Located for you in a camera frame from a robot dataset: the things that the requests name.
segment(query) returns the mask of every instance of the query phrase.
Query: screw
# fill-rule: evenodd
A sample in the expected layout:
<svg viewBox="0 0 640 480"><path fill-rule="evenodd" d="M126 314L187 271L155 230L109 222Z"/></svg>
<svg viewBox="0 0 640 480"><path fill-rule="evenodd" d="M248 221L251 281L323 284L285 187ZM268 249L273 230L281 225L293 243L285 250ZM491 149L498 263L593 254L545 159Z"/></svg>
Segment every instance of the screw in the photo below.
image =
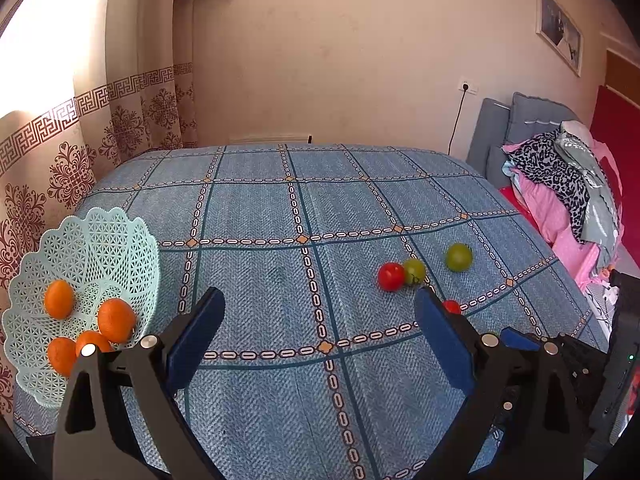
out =
<svg viewBox="0 0 640 480"><path fill-rule="evenodd" d="M556 355L558 353L558 347L553 344L551 341L545 343L545 352L549 355Z"/></svg>
<svg viewBox="0 0 640 480"><path fill-rule="evenodd" d="M82 350L80 351L80 353L84 357L89 357L90 355L93 355L94 352L95 352L95 345L93 343L87 343L82 347Z"/></svg>
<svg viewBox="0 0 640 480"><path fill-rule="evenodd" d="M142 348L153 348L158 343L158 338L154 335L145 335L140 340L140 346Z"/></svg>
<svg viewBox="0 0 640 480"><path fill-rule="evenodd" d="M489 346L490 348L498 346L498 343L500 342L500 340L493 334L482 334L480 340L484 346Z"/></svg>

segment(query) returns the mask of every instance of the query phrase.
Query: green tomato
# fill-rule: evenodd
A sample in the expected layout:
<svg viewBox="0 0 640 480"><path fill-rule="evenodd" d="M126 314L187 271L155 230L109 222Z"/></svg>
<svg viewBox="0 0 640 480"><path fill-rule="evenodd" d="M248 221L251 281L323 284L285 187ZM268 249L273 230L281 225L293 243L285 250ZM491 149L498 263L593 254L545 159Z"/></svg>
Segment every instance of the green tomato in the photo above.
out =
<svg viewBox="0 0 640 480"><path fill-rule="evenodd" d="M404 267L404 282L407 285L417 285L424 281L427 268L420 260L409 258L402 266Z"/></svg>
<svg viewBox="0 0 640 480"><path fill-rule="evenodd" d="M453 272L464 272L471 267L474 256L471 247L465 244L453 244L447 251L445 263Z"/></svg>

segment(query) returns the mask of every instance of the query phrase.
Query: beige wall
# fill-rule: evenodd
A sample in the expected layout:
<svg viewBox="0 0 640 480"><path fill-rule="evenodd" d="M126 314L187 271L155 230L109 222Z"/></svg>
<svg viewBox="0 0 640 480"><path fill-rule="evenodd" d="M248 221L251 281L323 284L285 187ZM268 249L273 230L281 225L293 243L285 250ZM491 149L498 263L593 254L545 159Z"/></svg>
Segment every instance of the beige wall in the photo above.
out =
<svg viewBox="0 0 640 480"><path fill-rule="evenodd" d="M582 76L535 33L536 0L196 0L200 137L312 134L464 158L482 99L520 91L591 123L612 39L637 48L610 0L560 0L585 39Z"/></svg>

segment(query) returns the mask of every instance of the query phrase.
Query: red tomato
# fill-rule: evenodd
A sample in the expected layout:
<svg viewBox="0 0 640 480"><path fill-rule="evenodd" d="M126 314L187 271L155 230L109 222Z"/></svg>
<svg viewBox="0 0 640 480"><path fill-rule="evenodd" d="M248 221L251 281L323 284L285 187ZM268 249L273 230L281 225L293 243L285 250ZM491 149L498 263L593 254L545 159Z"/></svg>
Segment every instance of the red tomato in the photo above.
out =
<svg viewBox="0 0 640 480"><path fill-rule="evenodd" d="M444 308L446 308L452 314L462 314L460 310L460 304L456 300L444 300L442 302Z"/></svg>
<svg viewBox="0 0 640 480"><path fill-rule="evenodd" d="M404 267L396 262L389 262L378 271L378 285L382 290L395 292L404 284Z"/></svg>

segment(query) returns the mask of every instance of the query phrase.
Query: orange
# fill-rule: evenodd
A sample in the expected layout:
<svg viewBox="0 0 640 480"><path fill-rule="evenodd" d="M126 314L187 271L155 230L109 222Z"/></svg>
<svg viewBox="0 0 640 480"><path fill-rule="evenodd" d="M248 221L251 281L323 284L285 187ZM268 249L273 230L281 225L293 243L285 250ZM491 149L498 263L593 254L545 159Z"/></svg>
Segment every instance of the orange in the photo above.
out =
<svg viewBox="0 0 640 480"><path fill-rule="evenodd" d="M53 319L65 319L74 309L74 290L65 280L51 282L44 293L44 310Z"/></svg>
<svg viewBox="0 0 640 480"><path fill-rule="evenodd" d="M111 298L98 309L98 329L111 342L127 342L135 325L136 314L120 298Z"/></svg>
<svg viewBox="0 0 640 480"><path fill-rule="evenodd" d="M52 339L47 347L47 359L55 371L69 377L76 362L76 343L68 337Z"/></svg>
<svg viewBox="0 0 640 480"><path fill-rule="evenodd" d="M113 348L109 344L109 341L107 341L107 338L105 338L105 336L100 332L85 330L78 336L78 340L76 341L76 356L79 356L82 347L89 343L96 345L100 349L100 352L113 352Z"/></svg>

